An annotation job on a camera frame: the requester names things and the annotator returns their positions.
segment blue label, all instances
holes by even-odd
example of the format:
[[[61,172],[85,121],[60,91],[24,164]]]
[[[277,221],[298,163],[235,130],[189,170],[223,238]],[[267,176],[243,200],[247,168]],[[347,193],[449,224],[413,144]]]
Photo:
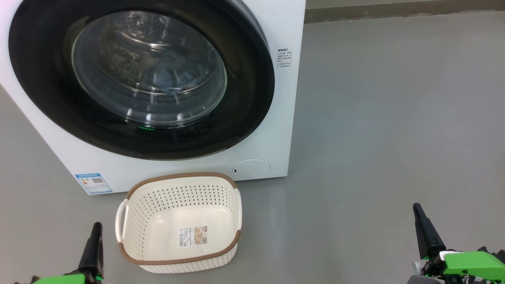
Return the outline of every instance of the blue label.
[[[75,177],[89,194],[111,193],[112,189],[99,173],[76,174]]]

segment glass door window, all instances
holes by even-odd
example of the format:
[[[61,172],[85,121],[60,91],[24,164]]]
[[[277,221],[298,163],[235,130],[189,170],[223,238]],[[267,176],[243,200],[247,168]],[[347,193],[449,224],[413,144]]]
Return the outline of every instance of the glass door window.
[[[224,63],[212,44],[188,25],[150,12],[93,21],[73,44],[72,66],[97,103],[146,127],[196,121],[226,90]]]

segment gray wall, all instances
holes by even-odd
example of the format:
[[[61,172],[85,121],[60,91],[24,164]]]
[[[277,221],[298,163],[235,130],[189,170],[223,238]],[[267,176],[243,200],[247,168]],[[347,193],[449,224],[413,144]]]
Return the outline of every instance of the gray wall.
[[[418,0],[307,0],[307,9],[417,1]]]

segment brown basket rim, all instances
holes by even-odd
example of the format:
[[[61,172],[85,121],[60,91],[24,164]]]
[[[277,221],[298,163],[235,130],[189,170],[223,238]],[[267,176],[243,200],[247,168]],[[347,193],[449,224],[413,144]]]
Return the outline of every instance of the brown basket rim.
[[[168,180],[168,179],[176,179],[176,178],[184,178],[184,177],[198,177],[198,176],[215,176],[215,177],[220,177],[225,180],[227,180],[233,188],[237,188],[237,184],[231,179],[231,177],[222,174],[222,173],[215,173],[215,172],[201,172],[201,173],[181,173],[181,174],[171,174],[171,175],[164,175],[164,176],[159,176],[159,177],[153,177],[153,178],[148,178],[145,179],[139,183],[137,183],[126,195],[126,199],[130,199],[132,194],[139,189],[141,186],[151,183],[151,182],[156,182],[156,181],[162,181],[162,180]],[[207,255],[202,255],[202,256],[197,256],[197,257],[191,257],[191,258],[183,258],[183,259],[173,259],[173,260],[138,260],[134,259],[131,256],[128,255],[126,252],[124,245],[122,242],[118,243],[119,246],[119,251],[121,255],[128,260],[129,262],[137,265],[172,265],[172,264],[183,264],[183,263],[190,263],[190,262],[195,262],[195,261],[200,261],[200,260],[206,260],[206,259],[211,259],[211,258],[216,258],[220,257],[222,255],[225,255],[229,251],[233,249],[233,247],[237,244],[238,239],[240,238],[240,230],[237,230],[237,233],[235,234],[235,238],[233,241],[230,243],[229,246],[227,246],[225,249],[218,251],[216,253],[212,254],[207,254]]]

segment wall baseboard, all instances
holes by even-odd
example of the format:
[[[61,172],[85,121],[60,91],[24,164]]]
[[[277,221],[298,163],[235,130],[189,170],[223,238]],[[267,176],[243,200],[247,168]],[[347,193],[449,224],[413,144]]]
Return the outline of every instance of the wall baseboard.
[[[305,10],[305,23],[505,11],[504,0],[431,0]]]

